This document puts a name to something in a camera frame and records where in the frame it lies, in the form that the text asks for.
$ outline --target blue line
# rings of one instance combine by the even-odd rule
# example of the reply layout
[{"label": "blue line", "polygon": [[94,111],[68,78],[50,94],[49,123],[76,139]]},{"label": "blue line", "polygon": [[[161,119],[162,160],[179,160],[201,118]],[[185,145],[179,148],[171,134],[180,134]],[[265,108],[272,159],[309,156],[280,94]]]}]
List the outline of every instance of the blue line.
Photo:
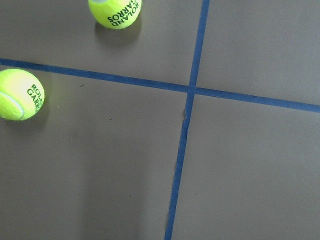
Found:
[{"label": "blue line", "polygon": [[31,69],[31,70],[39,70],[43,72],[64,74],[64,75],[77,76],[77,77],[89,78],[89,79],[105,80],[109,82],[116,82],[116,83],[122,83],[122,84],[130,84],[130,85],[137,85],[137,86],[150,87],[150,88],[156,88],[156,89],[170,90],[175,92],[182,92],[182,93],[188,92],[188,86],[186,85],[140,79],[140,78],[128,77],[128,76],[118,76],[118,75],[113,75],[108,73],[85,71],[85,70],[60,67],[60,66],[36,64],[36,63],[31,63],[26,61],[0,58],[0,65]]},{"label": "blue line", "polygon": [[195,93],[197,95],[204,95],[204,96],[210,96],[210,97],[216,97],[216,98],[231,99],[231,100],[237,100],[242,102],[264,104],[264,105],[270,105],[270,106],[283,107],[287,109],[296,109],[296,110],[320,113],[320,105],[315,105],[315,104],[281,100],[281,99],[275,99],[275,98],[269,98],[269,97],[263,97],[263,96],[247,95],[247,94],[229,92],[229,91],[206,89],[201,87],[197,87],[195,89]]},{"label": "blue line", "polygon": [[197,31],[194,55],[193,55],[193,61],[192,61],[192,68],[190,73],[189,87],[188,87],[188,92],[187,92],[187,97],[185,102],[185,120],[181,128],[179,149],[178,149],[178,154],[176,158],[176,167],[174,171],[171,200],[170,200],[169,211],[168,211],[168,222],[165,230],[164,240],[172,239],[172,233],[174,229],[179,189],[180,189],[180,183],[181,183],[181,175],[182,175],[185,153],[186,153],[186,146],[187,146],[188,129],[190,125],[192,109],[194,104],[195,90],[197,86],[199,65],[200,65],[202,47],[203,47],[205,31],[206,31],[209,4],[210,4],[210,0],[203,0],[202,7],[201,7],[200,20],[198,24],[198,31]]}]

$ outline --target tennis ball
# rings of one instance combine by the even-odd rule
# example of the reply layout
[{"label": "tennis ball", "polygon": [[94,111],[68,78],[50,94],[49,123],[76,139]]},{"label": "tennis ball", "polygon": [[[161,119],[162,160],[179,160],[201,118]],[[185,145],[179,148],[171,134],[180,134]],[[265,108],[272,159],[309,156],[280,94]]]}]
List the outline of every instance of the tennis ball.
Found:
[{"label": "tennis ball", "polygon": [[92,15],[109,29],[124,29],[137,19],[142,0],[88,0]]},{"label": "tennis ball", "polygon": [[0,71],[0,117],[25,120],[35,115],[45,100],[39,80],[22,69]]}]

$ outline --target yellow tennis ball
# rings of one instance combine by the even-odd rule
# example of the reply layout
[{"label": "yellow tennis ball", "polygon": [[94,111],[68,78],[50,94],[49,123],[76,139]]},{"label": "yellow tennis ball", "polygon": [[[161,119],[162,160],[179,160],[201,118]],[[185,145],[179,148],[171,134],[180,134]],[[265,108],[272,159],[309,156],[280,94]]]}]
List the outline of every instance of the yellow tennis ball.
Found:
[{"label": "yellow tennis ball", "polygon": [[137,19],[142,0],[88,0],[92,15],[109,29],[124,29]]},{"label": "yellow tennis ball", "polygon": [[22,69],[0,71],[0,117],[25,120],[35,115],[45,100],[39,80]]}]

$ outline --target gray surface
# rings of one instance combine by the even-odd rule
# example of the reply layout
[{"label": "gray surface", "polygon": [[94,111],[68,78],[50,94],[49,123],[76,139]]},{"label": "gray surface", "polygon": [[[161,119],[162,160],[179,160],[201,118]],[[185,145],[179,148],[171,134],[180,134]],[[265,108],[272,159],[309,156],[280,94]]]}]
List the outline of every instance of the gray surface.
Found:
[{"label": "gray surface", "polygon": [[144,0],[124,30],[96,24],[87,0],[2,0],[1,58],[189,83],[201,0]]},{"label": "gray surface", "polygon": [[211,1],[198,87],[320,104],[320,1]]},{"label": "gray surface", "polygon": [[0,120],[0,239],[162,239],[186,95],[33,73],[43,109]]},{"label": "gray surface", "polygon": [[319,122],[196,96],[172,239],[319,239]]}]

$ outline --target ball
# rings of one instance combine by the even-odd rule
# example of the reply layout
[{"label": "ball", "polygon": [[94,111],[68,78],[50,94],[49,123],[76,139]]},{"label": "ball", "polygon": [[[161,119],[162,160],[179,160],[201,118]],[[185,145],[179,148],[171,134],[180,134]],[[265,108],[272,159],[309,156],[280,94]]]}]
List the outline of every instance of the ball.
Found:
[{"label": "ball", "polygon": [[0,117],[25,120],[35,115],[45,100],[39,80],[22,69],[0,71]]},{"label": "ball", "polygon": [[142,0],[88,0],[92,15],[109,29],[124,29],[137,19]]}]

